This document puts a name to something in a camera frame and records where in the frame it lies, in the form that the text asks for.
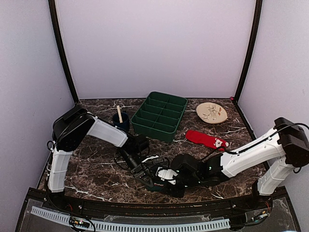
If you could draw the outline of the green compartment tray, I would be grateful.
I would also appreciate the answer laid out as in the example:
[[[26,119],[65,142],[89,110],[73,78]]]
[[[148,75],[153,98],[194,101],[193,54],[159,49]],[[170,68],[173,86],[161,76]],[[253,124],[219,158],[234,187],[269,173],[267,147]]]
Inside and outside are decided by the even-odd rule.
[[[131,118],[136,134],[171,143],[183,117],[188,100],[153,91]]]

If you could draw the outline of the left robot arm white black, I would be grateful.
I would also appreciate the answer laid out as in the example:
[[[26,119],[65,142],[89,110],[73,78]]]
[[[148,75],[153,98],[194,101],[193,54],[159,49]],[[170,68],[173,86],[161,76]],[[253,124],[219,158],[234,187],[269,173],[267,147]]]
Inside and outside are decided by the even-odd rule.
[[[68,207],[68,199],[59,192],[64,191],[70,157],[86,136],[117,147],[134,178],[147,187],[154,186],[149,168],[141,156],[142,151],[149,147],[148,139],[143,135],[134,136],[76,105],[53,123],[52,141],[47,143],[52,152],[47,182],[48,189],[52,192],[49,203],[56,210],[63,211]]]

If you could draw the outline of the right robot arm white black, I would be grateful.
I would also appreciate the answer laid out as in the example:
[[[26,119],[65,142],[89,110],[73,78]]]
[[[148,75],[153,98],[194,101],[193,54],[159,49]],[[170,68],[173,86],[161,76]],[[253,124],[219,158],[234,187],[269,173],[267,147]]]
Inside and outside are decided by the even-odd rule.
[[[161,180],[173,187],[185,189],[195,186],[216,186],[237,174],[275,159],[268,171],[253,186],[253,194],[246,205],[256,210],[265,202],[277,186],[295,168],[309,163],[309,140],[304,123],[293,123],[283,117],[275,120],[275,126],[258,139],[232,151],[224,150],[203,161],[189,154],[177,155],[165,171],[158,171]]]

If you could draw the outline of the red santa sock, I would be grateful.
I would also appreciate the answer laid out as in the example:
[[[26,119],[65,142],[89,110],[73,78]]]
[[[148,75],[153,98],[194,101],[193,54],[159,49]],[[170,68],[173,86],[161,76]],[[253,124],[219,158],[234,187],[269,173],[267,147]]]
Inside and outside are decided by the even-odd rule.
[[[223,151],[223,147],[229,147],[229,143],[218,137],[213,137],[205,133],[198,132],[196,130],[188,130],[186,139],[195,144],[202,144],[209,148],[219,148],[220,151]]]

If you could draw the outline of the dark green sock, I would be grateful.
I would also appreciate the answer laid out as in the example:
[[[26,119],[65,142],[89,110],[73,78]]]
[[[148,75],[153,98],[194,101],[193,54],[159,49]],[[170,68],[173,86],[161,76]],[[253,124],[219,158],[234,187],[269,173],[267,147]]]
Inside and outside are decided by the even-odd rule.
[[[154,186],[153,187],[146,187],[148,191],[151,192],[160,192],[160,193],[166,193],[167,192],[167,187],[169,182],[167,181],[154,181],[153,182]]]

